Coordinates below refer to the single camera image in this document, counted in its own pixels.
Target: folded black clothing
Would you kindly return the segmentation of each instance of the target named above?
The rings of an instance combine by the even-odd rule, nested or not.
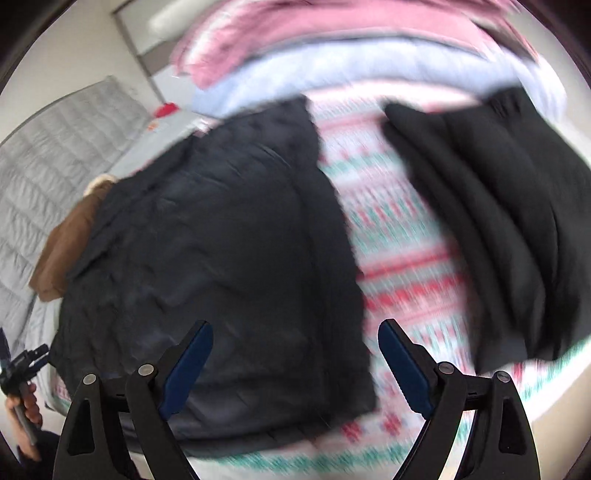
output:
[[[591,333],[591,171],[521,88],[481,106],[385,108],[384,134],[460,245],[480,298],[477,372],[552,360]]]
[[[169,420],[188,455],[280,447],[372,411],[357,267],[318,156],[298,98],[191,136],[114,185],[51,346],[68,391],[90,371],[157,361],[206,320],[212,353]]]

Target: gray quilted blanket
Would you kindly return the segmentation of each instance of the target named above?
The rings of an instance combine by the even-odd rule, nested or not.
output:
[[[48,105],[0,145],[0,326],[13,355],[46,316],[28,282],[47,236],[149,120],[109,77]]]

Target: sleeve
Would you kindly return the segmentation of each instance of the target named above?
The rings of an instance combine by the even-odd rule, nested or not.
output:
[[[31,460],[22,454],[20,448],[18,449],[18,459],[31,480],[51,480],[59,441],[60,437],[55,433],[43,430],[38,432],[37,449],[39,449],[41,462]]]

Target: light blue blanket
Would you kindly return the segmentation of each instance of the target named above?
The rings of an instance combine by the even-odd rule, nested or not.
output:
[[[419,38],[370,38],[306,44],[251,60],[213,87],[197,90],[193,111],[224,118],[307,90],[369,79],[437,83],[478,98],[523,85],[551,121],[566,107],[564,87],[544,59],[522,60],[503,48],[484,58]]]

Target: black puffer jacket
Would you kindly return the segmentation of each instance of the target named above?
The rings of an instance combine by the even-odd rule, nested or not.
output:
[[[202,319],[213,352],[169,422],[188,454],[279,447],[371,411],[356,265],[318,154],[300,98],[190,137],[116,184],[51,346],[70,393],[90,370],[157,360]]]

